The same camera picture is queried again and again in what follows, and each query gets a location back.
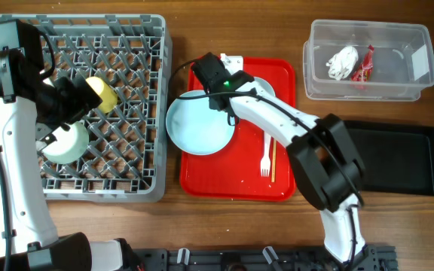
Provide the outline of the red snack wrapper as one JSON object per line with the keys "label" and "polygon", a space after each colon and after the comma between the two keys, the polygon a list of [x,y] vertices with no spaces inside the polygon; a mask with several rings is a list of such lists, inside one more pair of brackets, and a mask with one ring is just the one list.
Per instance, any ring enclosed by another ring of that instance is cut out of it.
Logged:
{"label": "red snack wrapper", "polygon": [[360,63],[358,69],[353,73],[351,81],[366,82],[370,79],[374,64],[373,64],[374,47],[368,46],[368,52],[364,56],[363,61]]}

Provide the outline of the small light blue bowl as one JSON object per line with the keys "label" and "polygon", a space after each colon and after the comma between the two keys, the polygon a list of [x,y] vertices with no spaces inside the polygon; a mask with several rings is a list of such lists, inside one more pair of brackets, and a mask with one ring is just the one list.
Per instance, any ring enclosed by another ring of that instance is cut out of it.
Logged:
{"label": "small light blue bowl", "polygon": [[270,83],[268,83],[265,79],[259,78],[259,77],[254,77],[255,81],[258,82],[262,88],[269,93],[272,96],[275,96],[276,93],[274,92],[274,88],[271,86]]}

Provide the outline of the yellow plastic cup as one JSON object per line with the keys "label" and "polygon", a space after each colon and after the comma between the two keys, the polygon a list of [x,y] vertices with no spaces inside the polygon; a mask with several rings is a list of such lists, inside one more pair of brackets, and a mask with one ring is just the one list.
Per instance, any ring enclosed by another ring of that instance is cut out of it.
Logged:
{"label": "yellow plastic cup", "polygon": [[86,82],[102,100],[98,109],[104,114],[112,111],[118,103],[116,92],[101,78],[89,77],[86,79]]}

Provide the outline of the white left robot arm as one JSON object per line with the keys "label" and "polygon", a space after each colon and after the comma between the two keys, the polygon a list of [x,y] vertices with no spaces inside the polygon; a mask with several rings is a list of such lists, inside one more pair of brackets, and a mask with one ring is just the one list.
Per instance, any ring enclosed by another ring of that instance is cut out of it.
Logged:
{"label": "white left robot arm", "polygon": [[83,78],[47,84],[53,72],[42,48],[48,42],[27,23],[0,23],[0,270],[126,269],[131,252],[123,241],[61,237],[50,216],[37,144],[52,143],[53,130],[68,128],[101,99]]}

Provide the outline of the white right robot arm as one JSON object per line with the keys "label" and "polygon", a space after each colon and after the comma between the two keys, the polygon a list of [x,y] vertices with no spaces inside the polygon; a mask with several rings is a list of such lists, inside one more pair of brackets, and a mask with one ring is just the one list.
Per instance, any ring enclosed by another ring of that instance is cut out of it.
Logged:
{"label": "white right robot arm", "polygon": [[351,266],[365,246],[358,220],[365,166],[342,119],[299,111],[212,53],[195,59],[191,70],[211,109],[256,125],[286,149],[298,190],[319,210],[326,250]]}

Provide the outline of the large light blue plate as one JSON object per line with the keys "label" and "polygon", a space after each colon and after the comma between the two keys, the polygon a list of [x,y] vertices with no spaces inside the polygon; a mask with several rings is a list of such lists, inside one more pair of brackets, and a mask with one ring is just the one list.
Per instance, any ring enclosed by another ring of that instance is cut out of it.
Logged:
{"label": "large light blue plate", "polygon": [[183,93],[169,107],[166,116],[167,133],[182,151],[193,155],[210,155],[220,151],[232,139],[235,128],[228,124],[225,112],[209,108],[209,98],[203,90]]}

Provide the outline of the white tissue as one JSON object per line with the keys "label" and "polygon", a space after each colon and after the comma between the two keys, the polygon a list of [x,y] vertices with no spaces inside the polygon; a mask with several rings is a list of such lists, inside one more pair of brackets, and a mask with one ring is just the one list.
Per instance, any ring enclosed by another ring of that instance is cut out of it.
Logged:
{"label": "white tissue", "polygon": [[347,78],[359,58],[358,52],[353,46],[346,46],[336,53],[325,64],[328,70],[328,76],[336,81]]}

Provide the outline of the green bowl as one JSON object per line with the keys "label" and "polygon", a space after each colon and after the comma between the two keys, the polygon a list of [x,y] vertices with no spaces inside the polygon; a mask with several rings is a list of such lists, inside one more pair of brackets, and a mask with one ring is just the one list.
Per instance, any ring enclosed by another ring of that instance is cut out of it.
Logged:
{"label": "green bowl", "polygon": [[58,128],[53,132],[56,141],[43,149],[43,155],[52,163],[67,164],[79,159],[87,150],[89,134],[84,125],[75,122],[69,131]]}

